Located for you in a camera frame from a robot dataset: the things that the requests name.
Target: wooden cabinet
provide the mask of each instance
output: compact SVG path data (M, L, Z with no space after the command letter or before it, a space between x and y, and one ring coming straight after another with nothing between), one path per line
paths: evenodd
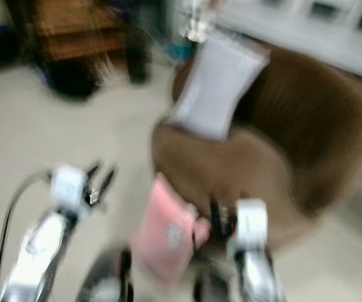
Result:
M99 1L38 0L35 20L47 60L121 53L124 48L123 21Z

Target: pink bag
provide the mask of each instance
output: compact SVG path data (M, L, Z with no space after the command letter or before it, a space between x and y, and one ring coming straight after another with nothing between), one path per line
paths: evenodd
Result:
M132 240L135 259L159 281L173 286L184 274L195 248L209 236L209 221L198 219L198 213L158 174L147 211Z

